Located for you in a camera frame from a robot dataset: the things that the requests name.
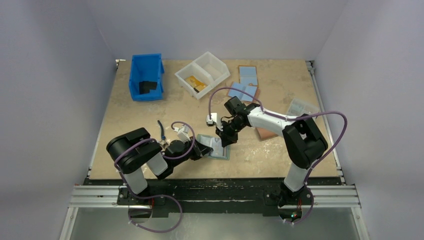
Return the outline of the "green card holder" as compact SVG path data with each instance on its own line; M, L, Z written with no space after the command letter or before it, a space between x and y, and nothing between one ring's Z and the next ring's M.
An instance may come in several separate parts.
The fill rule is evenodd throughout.
M230 146L222 147L222 141L219 137L214 137L210 135L198 134L196 136L196 140L207 146L212 148L212 151L207 154L208 157L212 159L219 160L229 160L230 159Z

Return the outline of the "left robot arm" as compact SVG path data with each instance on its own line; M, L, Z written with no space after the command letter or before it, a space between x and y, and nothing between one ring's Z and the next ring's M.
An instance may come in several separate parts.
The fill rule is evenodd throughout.
M197 161L211 153L213 148L185 133L163 147L142 127L113 138L106 145L106 151L126 183L130 199L142 205L151 194L143 165L147 165L156 178L162 180L171 175L176 166L187 160Z

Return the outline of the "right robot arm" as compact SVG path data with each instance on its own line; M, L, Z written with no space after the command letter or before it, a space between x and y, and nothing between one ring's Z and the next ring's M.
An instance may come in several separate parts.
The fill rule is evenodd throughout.
M298 200L305 189L313 163L328 149L328 143L315 121L307 114L299 120L290 120L289 116L267 111L258 103L245 105L236 96L224 106L230 113L228 121L212 112L206 117L206 124L215 126L223 147L237 143L238 133L245 127L265 129L283 137L291 165L280 185L278 196L288 204Z

